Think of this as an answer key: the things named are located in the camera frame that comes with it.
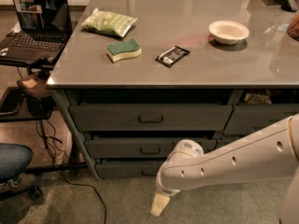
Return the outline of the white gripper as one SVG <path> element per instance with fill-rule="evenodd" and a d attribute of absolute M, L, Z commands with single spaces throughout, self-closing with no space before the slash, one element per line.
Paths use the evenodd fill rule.
<path fill-rule="evenodd" d="M 156 188 L 159 191 L 154 194 L 150 213 L 153 216 L 158 217 L 170 202 L 169 196 L 178 194 L 179 189 L 168 188 L 163 183 L 162 175 L 160 173 L 156 175 Z"/>

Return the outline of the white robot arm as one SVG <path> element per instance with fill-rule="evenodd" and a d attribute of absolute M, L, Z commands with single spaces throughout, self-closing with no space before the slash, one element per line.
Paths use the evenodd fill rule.
<path fill-rule="evenodd" d="M 179 141 L 156 175 L 150 213 L 159 216 L 182 190 L 281 178 L 292 182 L 277 224 L 299 224 L 299 115 L 209 153 L 193 140 Z"/>

